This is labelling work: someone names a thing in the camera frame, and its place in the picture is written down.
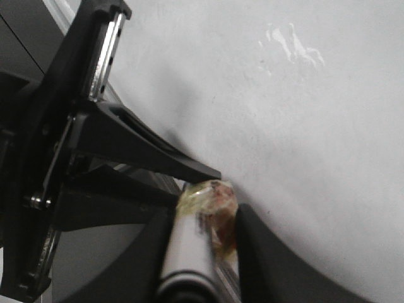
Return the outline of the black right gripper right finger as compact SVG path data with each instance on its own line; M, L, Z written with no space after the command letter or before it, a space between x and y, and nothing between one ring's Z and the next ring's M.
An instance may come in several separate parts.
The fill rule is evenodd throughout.
M235 234L243 302L367 302L315 270L241 204Z

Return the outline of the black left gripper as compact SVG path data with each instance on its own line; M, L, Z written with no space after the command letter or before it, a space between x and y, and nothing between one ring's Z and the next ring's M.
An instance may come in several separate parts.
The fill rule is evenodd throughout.
M47 289L57 230L146 223L156 211L175 208L180 189L172 177L221 178L125 106L93 102L108 77L118 24L130 17L124 1L82 1L42 81L1 104L4 296L33 302ZM72 127L74 151L141 169L101 165L68 179L59 192Z

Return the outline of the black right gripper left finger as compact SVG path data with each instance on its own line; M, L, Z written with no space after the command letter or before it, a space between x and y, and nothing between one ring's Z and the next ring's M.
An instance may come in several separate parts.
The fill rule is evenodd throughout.
M129 247L64 302L153 302L172 230L172 212L158 210Z

